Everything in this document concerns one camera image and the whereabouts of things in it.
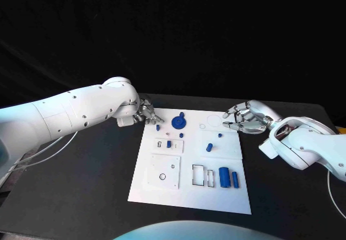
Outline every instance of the robotic hand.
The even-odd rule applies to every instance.
[[[165,122],[149,96],[139,96],[124,77],[0,109],[0,178],[29,150],[110,117],[117,118],[120,127],[144,119],[146,124]]]
[[[283,117],[260,101],[251,100],[234,106],[224,114],[234,114],[235,122],[222,125],[247,134],[270,130],[268,139],[258,146],[268,158],[280,156],[300,170],[315,162],[346,182],[346,135],[336,134],[309,117]]]

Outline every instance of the cable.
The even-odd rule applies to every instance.
[[[26,166],[22,166],[22,167],[19,167],[19,168],[15,168],[15,169],[10,170],[8,173],[12,173],[12,172],[18,171],[19,169],[25,169],[25,168],[28,168],[28,167],[31,167],[31,166],[33,166],[33,165],[36,165],[36,164],[41,164],[41,163],[44,163],[48,159],[51,159],[51,158],[64,150],[64,148],[70,145],[70,143],[71,143],[74,137],[77,136],[77,134],[78,134],[78,131],[75,132],[75,134],[74,134],[72,138],[70,139],[70,141],[67,142],[65,146],[61,148],[61,150],[59,150],[51,157],[48,157],[46,159],[44,159],[42,161],[39,161],[39,162],[36,162],[36,163],[33,163],[33,164],[31,164],[31,165],[26,165]]]
[[[333,199],[333,196],[332,196],[332,192],[330,192],[330,171],[328,171],[328,174],[326,174],[326,183],[328,183],[328,191],[329,191],[329,195],[330,195],[335,207],[336,207],[339,213],[342,214],[343,218],[346,219],[346,216],[345,216],[343,212],[341,211],[341,209],[338,207],[338,204],[335,202],[335,199]]]
[[[16,162],[13,164],[13,166],[20,164],[20,163],[23,163],[23,162],[26,162],[26,161],[29,161],[32,158],[35,158],[38,155],[41,155],[62,140],[62,138],[64,138],[64,136],[44,150],[41,150],[35,155],[32,155],[31,157],[28,157],[22,161]]]

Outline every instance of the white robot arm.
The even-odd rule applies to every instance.
[[[346,182],[346,135],[336,134],[309,117],[283,117],[260,101],[251,100],[234,106],[224,114],[235,114],[235,122],[222,125],[247,134],[270,130],[268,139],[258,146],[268,158],[280,156],[300,170],[315,162]]]
[[[110,117],[120,127],[144,119],[146,124],[163,122],[152,100],[139,96],[124,77],[0,109],[0,177],[29,150]]]

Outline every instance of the circular hole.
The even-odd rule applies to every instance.
[[[159,178],[160,178],[162,180],[165,180],[165,179],[166,179],[166,174],[162,173],[160,176],[159,176]]]

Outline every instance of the black table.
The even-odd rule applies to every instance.
[[[225,111],[238,99],[150,95],[155,107]],[[322,106],[267,102],[284,116],[307,116],[333,128]],[[201,220],[232,224],[283,239],[336,239],[346,220],[328,192],[328,170],[315,164],[305,171],[258,145],[268,137],[240,134],[253,215],[129,202],[144,124],[120,128],[111,118],[82,130],[67,149],[25,171],[0,208],[0,231],[48,239],[110,240],[166,221]],[[39,159],[67,143],[64,139]],[[330,188],[346,212],[346,183],[330,176]]]

